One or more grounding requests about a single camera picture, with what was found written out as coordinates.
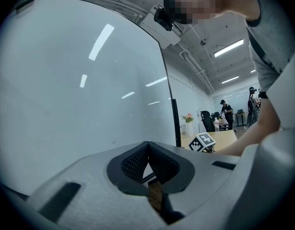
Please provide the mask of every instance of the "ceiling light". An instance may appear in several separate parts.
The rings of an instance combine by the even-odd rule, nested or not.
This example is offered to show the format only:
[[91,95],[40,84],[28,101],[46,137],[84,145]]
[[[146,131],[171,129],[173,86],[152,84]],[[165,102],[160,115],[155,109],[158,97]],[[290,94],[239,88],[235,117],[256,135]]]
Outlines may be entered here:
[[159,80],[156,80],[155,82],[151,82],[151,83],[147,84],[146,86],[147,86],[147,87],[152,86],[152,85],[154,85],[154,84],[156,84],[156,83],[159,83],[159,82],[162,82],[162,81],[164,81],[164,80],[166,80],[166,79],[167,79],[167,77],[161,78],[161,79],[159,79]]
[[156,103],[159,103],[159,102],[153,102],[153,103],[149,103],[148,105],[152,105],[152,104],[156,104]]
[[108,37],[110,36],[110,34],[113,32],[114,27],[107,24],[104,29],[102,30],[101,34],[99,35],[98,39],[96,40],[92,51],[89,55],[89,59],[91,60],[95,60],[98,52],[100,51],[100,49],[102,48],[102,46],[104,45],[105,41],[108,39]]
[[85,85],[85,81],[86,81],[86,78],[88,76],[83,74],[82,77],[81,77],[81,83],[80,83],[80,88],[84,88],[84,85]]
[[239,76],[236,76],[236,77],[234,77],[234,78],[232,78],[232,79],[229,79],[229,80],[225,80],[225,81],[223,81],[222,83],[226,83],[226,82],[229,82],[229,81],[234,80],[234,79],[237,79],[237,78],[239,78]]
[[235,43],[233,43],[233,44],[231,44],[231,45],[229,45],[229,46],[227,46],[227,47],[225,47],[225,48],[223,48],[223,49],[221,49],[221,50],[215,52],[215,53],[214,53],[214,57],[218,57],[218,56],[220,56],[221,54],[224,54],[224,53],[226,53],[227,51],[229,51],[229,50],[231,50],[231,49],[233,49],[233,48],[235,48],[235,47],[238,47],[238,46],[240,46],[240,45],[242,45],[242,44],[243,44],[243,39],[241,39],[241,40],[239,40],[238,42],[235,42]]
[[132,94],[134,94],[134,92],[130,92],[130,93],[124,95],[124,96],[122,97],[122,99],[125,99],[126,97],[131,96]]

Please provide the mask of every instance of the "black office chair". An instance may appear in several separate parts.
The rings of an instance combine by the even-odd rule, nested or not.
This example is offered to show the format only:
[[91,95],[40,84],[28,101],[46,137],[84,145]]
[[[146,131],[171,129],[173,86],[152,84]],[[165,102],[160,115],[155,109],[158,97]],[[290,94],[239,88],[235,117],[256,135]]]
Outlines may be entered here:
[[201,120],[203,121],[206,132],[215,132],[214,122],[208,111],[201,111]]
[[217,119],[219,119],[219,115],[220,115],[220,114],[219,114],[218,112],[215,112],[215,113],[214,113],[214,117],[217,118]]

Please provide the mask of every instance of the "gray plastic surface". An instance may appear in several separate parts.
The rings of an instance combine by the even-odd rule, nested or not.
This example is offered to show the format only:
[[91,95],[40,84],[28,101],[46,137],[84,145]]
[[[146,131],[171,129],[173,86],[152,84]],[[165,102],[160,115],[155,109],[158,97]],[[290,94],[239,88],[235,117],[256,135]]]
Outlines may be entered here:
[[39,211],[66,182],[76,182],[82,185],[81,189],[58,220],[57,224],[61,226],[74,230],[149,230],[166,226],[147,197],[126,195],[107,177],[109,161],[138,144],[101,152],[75,162],[42,185],[27,203]]
[[[168,196],[172,210],[184,218],[167,225],[146,197],[122,193],[107,177],[109,161],[138,144],[77,161],[41,186],[27,203],[39,211],[66,182],[76,182],[82,187],[57,221],[68,229],[244,229],[269,214],[295,179],[295,130],[248,146],[240,158],[157,143],[195,167],[186,189]],[[212,165],[214,161],[236,166],[229,170]]]

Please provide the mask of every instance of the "person in black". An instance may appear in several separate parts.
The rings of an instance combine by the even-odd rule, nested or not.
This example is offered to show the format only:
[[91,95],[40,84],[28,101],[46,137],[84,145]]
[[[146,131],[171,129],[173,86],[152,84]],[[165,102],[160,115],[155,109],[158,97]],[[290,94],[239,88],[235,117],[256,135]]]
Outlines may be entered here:
[[261,105],[261,93],[260,93],[260,89],[258,89],[258,92],[259,92],[259,94],[258,94],[258,101],[259,101],[258,106],[260,108],[260,105]]
[[223,105],[220,116],[222,116],[222,113],[225,114],[225,118],[229,124],[229,128],[228,129],[233,129],[233,109],[231,108],[230,105],[227,105],[225,100],[221,100],[220,102],[221,105]]

